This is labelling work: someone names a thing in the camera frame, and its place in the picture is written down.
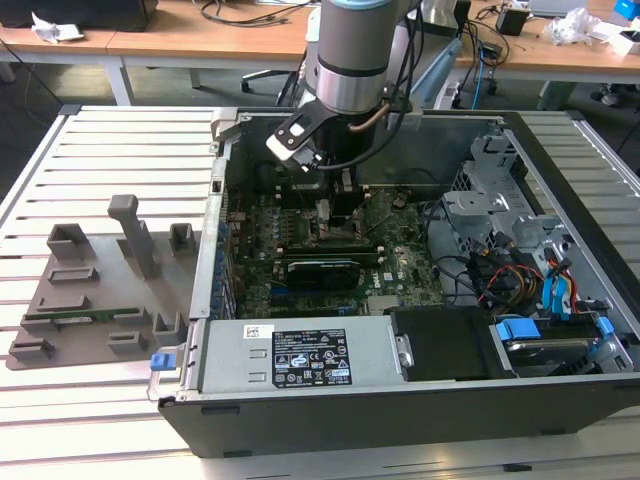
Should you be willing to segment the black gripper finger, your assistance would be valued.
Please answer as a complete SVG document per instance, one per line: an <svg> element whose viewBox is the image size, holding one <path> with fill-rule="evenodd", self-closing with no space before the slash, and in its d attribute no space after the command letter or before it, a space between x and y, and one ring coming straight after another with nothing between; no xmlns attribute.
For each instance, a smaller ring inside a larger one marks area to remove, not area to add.
<svg viewBox="0 0 640 480"><path fill-rule="evenodd" d="M331 220L332 201L334 197L334 181L331 173L323 174L323 189L316 201L317 220L320 226L328 226Z"/></svg>
<svg viewBox="0 0 640 480"><path fill-rule="evenodd" d="M343 169L332 186L332 225L342 226L363 201L363 188L351 169Z"/></svg>

